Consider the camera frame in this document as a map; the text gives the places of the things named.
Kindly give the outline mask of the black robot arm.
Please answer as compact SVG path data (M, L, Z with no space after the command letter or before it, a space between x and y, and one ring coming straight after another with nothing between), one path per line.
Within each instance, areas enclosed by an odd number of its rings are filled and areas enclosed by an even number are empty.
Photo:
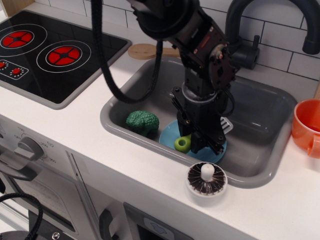
M230 92L235 79L225 34L197 0L132 0L142 31L179 50L184 82L172 89L181 136L191 137L191 151L209 147L217 155L225 150L222 117L234 111Z

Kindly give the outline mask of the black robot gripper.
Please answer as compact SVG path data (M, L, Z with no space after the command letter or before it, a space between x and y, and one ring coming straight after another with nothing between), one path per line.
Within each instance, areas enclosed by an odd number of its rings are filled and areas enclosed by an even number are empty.
M185 86L172 89L172 103L177 108L177 123L181 137L191 134L192 153L210 147L215 154L225 151L226 137L221 127L221 117L228 106L228 96L223 91L203 98Z

